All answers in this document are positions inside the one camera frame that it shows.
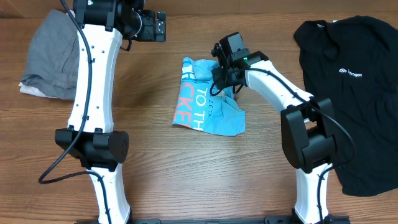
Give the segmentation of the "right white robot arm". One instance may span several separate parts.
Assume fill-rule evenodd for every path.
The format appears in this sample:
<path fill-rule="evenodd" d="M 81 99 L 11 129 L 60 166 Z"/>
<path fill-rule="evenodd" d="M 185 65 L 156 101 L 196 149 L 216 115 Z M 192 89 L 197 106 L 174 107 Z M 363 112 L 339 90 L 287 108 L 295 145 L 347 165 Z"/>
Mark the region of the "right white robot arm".
<path fill-rule="evenodd" d="M 239 32 L 215 43 L 213 88 L 246 86 L 280 114 L 282 149 L 296 170 L 297 199 L 285 223 L 336 223 L 326 207 L 328 173 L 338 149 L 329 99 L 318 100 L 285 78 L 262 52 L 250 52 Z"/>

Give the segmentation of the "light blue printed t-shirt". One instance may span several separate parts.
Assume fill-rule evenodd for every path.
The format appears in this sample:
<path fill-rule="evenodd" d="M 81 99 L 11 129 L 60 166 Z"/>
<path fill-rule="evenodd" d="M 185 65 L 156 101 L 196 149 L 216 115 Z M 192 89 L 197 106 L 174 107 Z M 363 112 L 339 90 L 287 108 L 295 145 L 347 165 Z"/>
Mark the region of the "light blue printed t-shirt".
<path fill-rule="evenodd" d="M 231 87 L 210 95 L 218 91 L 211 73 L 216 67 L 218 62 L 214 60 L 183 59 L 172 123 L 204 133 L 236 136 L 246 130 L 245 111 L 234 100 Z"/>

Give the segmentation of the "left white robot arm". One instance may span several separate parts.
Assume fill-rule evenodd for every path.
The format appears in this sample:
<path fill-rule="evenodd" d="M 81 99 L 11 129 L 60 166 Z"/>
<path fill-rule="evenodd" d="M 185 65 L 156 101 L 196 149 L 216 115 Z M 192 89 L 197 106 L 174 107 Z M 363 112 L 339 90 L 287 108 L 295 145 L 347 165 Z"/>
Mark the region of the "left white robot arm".
<path fill-rule="evenodd" d="M 122 42 L 165 42 L 166 13 L 144 9 L 144 1 L 75 0 L 79 62 L 76 93 L 67 127 L 55 142 L 80 161 L 90 176 L 99 208 L 97 223 L 132 223 L 125 196 L 123 162 L 129 135 L 114 130 L 114 71 Z"/>

